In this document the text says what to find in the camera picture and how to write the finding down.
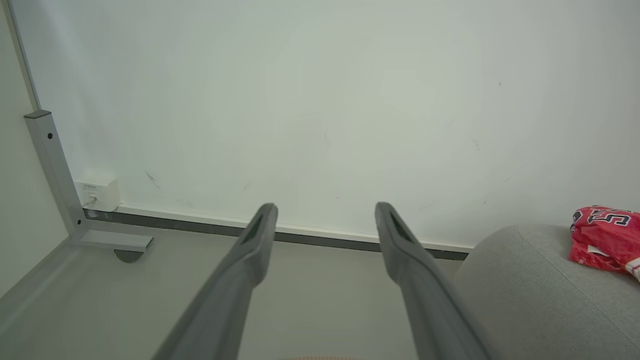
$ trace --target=dark gray baseboard strip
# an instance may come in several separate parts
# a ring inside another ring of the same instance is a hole
[[[132,215],[123,213],[107,213],[105,211],[84,210],[87,218],[105,222],[116,222],[119,224],[138,225],[156,227],[159,229],[174,229],[183,231],[193,231],[195,233],[217,234],[227,236],[240,236],[243,228],[222,225],[203,224],[200,222],[189,222],[182,220],[171,220],[165,218],[145,217],[142,215]],[[286,243],[299,243],[306,245],[337,247],[340,249],[352,249],[362,251],[380,252],[379,243],[367,243],[364,241],[342,240],[333,238],[322,238],[319,236],[297,235],[287,233],[276,233],[275,241]],[[431,250],[426,249],[436,259],[464,260],[466,252]]]

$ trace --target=folded red clothing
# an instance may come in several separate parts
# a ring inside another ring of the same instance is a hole
[[[578,209],[571,225],[569,260],[640,277],[640,213],[605,206]]]

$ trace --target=white tag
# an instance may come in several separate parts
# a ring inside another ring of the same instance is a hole
[[[604,252],[602,252],[602,250],[598,249],[595,246],[591,246],[591,245],[588,245],[587,252],[594,252],[596,254],[600,254],[600,255],[604,255],[606,257],[609,257],[609,255],[607,255]]]

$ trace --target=gray couch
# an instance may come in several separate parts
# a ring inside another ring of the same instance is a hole
[[[567,260],[571,244],[565,227],[501,229],[456,288],[504,359],[640,359],[640,283]]]

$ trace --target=electrical outlet box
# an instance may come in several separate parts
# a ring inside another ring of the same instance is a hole
[[[120,206],[120,190],[114,177],[90,175],[74,182],[83,208],[113,211]]]

